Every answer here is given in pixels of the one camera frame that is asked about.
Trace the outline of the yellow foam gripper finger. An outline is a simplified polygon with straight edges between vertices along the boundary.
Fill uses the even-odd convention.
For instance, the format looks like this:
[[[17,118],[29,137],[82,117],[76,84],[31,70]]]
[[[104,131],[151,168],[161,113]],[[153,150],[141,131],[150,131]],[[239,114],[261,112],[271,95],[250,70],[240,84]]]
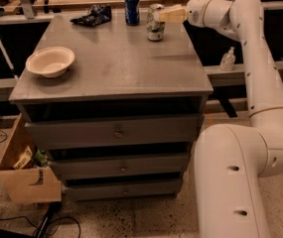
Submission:
[[[188,19],[188,10],[184,6],[172,6],[154,13],[157,22],[183,23]]]

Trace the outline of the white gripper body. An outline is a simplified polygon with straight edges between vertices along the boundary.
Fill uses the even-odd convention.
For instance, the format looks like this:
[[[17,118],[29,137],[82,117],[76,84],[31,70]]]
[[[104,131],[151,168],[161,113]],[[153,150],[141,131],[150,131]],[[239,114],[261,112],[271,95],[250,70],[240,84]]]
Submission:
[[[196,27],[207,27],[207,9],[212,0],[190,0],[187,3],[188,21]]]

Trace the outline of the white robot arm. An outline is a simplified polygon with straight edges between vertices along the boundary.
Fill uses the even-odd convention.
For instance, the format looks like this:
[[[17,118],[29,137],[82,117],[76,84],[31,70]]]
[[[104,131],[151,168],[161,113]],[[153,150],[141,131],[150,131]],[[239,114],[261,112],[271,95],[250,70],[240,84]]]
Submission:
[[[260,0],[190,0],[159,22],[208,27],[240,42],[249,126],[207,127],[194,149],[200,238],[270,238],[258,180],[283,173],[283,81]]]

